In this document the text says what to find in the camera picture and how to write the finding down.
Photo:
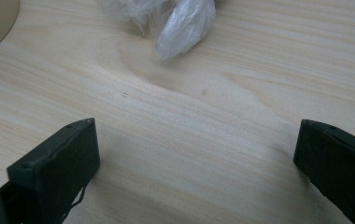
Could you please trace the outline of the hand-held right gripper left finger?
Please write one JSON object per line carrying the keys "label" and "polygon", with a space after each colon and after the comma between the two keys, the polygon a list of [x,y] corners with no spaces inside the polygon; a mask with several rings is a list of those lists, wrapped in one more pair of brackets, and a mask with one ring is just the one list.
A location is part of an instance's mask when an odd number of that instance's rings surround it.
{"label": "hand-held right gripper left finger", "polygon": [[95,119],[64,126],[7,168],[11,224],[63,224],[100,166]]}

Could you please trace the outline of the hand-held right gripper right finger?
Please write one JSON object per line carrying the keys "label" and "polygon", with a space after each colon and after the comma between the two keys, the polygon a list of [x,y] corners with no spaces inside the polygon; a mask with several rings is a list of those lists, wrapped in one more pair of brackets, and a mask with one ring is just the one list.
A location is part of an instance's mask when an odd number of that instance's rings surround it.
{"label": "hand-held right gripper right finger", "polygon": [[335,126],[304,119],[293,162],[355,224],[355,136]]}

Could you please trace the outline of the white plastic trash bag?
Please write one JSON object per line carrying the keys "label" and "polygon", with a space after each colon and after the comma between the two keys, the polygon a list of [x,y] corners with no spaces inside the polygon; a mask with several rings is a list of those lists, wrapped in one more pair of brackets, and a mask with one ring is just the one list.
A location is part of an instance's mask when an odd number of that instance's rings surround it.
{"label": "white plastic trash bag", "polygon": [[100,0],[108,15],[150,30],[154,52],[163,60],[186,53],[211,29],[216,0]]}

